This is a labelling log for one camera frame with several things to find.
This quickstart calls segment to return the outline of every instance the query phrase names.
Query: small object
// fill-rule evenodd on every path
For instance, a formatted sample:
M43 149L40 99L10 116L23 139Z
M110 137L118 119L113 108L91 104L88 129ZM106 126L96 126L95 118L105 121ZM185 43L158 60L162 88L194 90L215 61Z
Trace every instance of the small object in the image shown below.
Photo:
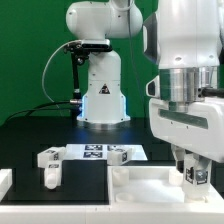
M171 168L169 170L169 183L173 186L180 187L183 183L183 174L176 168Z
M45 168L48 161L63 160L66 153L65 147L51 147L37 155L39 168Z
M49 161L44 170L44 186L48 189L55 189L57 186L61 186L62 176L62 162Z
M132 148L116 148L107 151L107 164L120 166L132 159Z
M0 201L4 198L5 194L12 185L12 170L0 170Z
M191 198L188 195L184 197L184 203L206 203L206 197Z
M129 169L117 167L112 170L113 185L125 186L129 183Z
M132 194L130 193L118 193L116 195L116 202L118 203L130 203L130 202L134 202L135 198Z

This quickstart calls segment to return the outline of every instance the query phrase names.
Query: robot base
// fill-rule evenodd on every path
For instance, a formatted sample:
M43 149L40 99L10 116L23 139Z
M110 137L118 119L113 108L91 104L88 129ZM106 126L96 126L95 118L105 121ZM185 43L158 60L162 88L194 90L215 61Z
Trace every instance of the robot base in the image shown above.
M77 125L79 127L95 129L95 130L114 130L119 128L128 128L130 127L130 119L119 122L119 123L108 123L108 124L101 124L101 123L91 123L88 121L81 121L77 120Z

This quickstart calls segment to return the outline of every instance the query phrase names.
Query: table surface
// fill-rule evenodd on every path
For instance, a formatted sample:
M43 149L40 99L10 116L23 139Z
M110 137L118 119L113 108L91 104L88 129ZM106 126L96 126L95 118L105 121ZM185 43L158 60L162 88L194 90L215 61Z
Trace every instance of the table surface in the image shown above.
M13 169L13 186L1 204L108 204L105 160L63 161L62 185L48 190L44 187L44 169L37 167L37 154L66 144L142 145L149 160L125 165L174 165L172 160L152 161L151 152L160 146L169 148L169 144L155 139L148 127L145 119L132 119L130 127L111 131L77 127L65 117L11 119L0 127L0 169Z

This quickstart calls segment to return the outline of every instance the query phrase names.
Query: white cable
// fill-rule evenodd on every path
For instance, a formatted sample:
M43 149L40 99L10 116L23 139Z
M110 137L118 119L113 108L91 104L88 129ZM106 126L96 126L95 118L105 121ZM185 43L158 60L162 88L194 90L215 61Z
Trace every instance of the white cable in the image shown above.
M117 7L116 4L114 3L114 0L111 0L111 4L117 11L126 12L126 11L129 11L132 8L132 6L135 4L135 0L132 0L130 5L128 7L124 7L124 8Z
M49 65L50 65L50 63L51 63L51 60L54 58L54 56L58 53L58 51L60 51L63 47L65 47L66 45L68 45L68 44L71 44L71 43L74 43L74 42L76 42L76 41L70 41L70 42L68 42L68 43L65 43L65 44L63 44L62 46L60 46L52 55L51 55L51 57L48 59L48 62L47 62L47 64L46 64L46 66L45 66L45 68L44 68L44 71L43 71L43 74L42 74L42 90L43 90L43 92L44 92L44 95L51 101L51 102L55 102L48 94L47 94L47 91L46 91L46 89L45 89L45 77L46 77L46 73L47 73L47 70L48 70L48 67L49 67Z

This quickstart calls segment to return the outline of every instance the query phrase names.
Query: green backdrop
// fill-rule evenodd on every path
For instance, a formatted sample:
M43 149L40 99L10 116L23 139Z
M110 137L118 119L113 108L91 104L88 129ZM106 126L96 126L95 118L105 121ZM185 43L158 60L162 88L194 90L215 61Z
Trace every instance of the green backdrop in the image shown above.
M72 0L7 0L0 3L0 124L12 113L48 102L41 88L42 72L51 54L63 43L74 40L65 22ZM136 0L145 20L157 8L157 0ZM127 113L143 117L144 110L131 66L128 39L112 40L122 59L121 90L127 97ZM134 61L141 94L145 84L157 75L157 67L143 55L142 31L133 38ZM82 94L87 89L87 66L80 68ZM60 52L54 58L46 77L46 89L55 100L72 97L70 55ZM37 112L55 115L58 112Z

